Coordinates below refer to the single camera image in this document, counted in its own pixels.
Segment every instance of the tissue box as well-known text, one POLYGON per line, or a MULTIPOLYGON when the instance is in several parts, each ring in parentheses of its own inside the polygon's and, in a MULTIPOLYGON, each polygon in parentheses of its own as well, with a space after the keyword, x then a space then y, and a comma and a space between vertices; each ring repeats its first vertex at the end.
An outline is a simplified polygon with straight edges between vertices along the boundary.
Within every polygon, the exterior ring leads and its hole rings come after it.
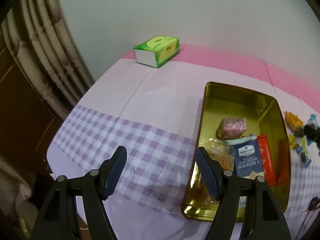
POLYGON ((133 48, 137 62, 159 68, 179 51, 177 37, 157 36, 133 48))

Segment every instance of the striped curtain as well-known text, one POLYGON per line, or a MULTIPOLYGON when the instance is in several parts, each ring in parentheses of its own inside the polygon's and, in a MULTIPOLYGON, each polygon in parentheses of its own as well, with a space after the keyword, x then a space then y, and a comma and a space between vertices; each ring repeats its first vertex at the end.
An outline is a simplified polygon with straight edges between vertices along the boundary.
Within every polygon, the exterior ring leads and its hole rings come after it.
POLYGON ((57 0, 20 0, 1 24, 6 45, 43 101, 62 120, 94 81, 57 0))

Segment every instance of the wooden cabinet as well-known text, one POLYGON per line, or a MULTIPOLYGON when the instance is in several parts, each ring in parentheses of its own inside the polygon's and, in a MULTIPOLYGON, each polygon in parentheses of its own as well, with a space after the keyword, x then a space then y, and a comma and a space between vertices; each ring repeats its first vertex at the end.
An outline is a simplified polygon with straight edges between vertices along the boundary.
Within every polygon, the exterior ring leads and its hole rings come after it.
POLYGON ((16 65, 0 33, 0 152, 18 167, 47 174, 46 152, 62 122, 16 65))

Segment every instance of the blue candy wrapper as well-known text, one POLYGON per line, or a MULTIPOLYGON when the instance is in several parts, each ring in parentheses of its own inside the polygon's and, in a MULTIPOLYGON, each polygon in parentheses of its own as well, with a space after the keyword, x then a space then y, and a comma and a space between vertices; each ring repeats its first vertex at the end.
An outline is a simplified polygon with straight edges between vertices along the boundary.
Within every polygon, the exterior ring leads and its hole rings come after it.
POLYGON ((235 149, 234 170, 239 177, 254 179, 264 176, 257 136, 226 140, 235 149))

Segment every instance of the red snack package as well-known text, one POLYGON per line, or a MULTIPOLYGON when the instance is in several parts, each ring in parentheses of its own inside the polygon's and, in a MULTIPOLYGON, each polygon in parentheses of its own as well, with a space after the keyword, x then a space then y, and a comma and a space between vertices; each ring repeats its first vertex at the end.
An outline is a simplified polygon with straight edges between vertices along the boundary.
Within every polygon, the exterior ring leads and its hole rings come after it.
POLYGON ((276 184, 276 174, 273 168, 272 156, 268 144, 268 138, 265 134, 257 136, 264 178, 268 182, 269 186, 272 187, 276 184))

